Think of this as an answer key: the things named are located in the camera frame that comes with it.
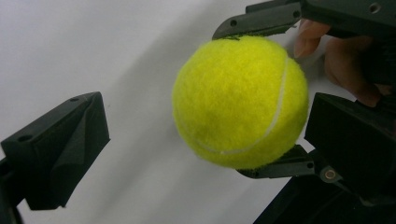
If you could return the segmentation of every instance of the tennis ball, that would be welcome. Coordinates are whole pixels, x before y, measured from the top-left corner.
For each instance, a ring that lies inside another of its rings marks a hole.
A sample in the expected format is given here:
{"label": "tennis ball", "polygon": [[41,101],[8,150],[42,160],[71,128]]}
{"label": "tennis ball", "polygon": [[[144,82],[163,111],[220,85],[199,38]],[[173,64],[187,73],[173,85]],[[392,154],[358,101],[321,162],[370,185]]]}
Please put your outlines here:
{"label": "tennis ball", "polygon": [[242,36],[202,45],[179,71],[172,101],[178,132],[199,157],[254,169],[294,146],[308,90],[281,46]]}

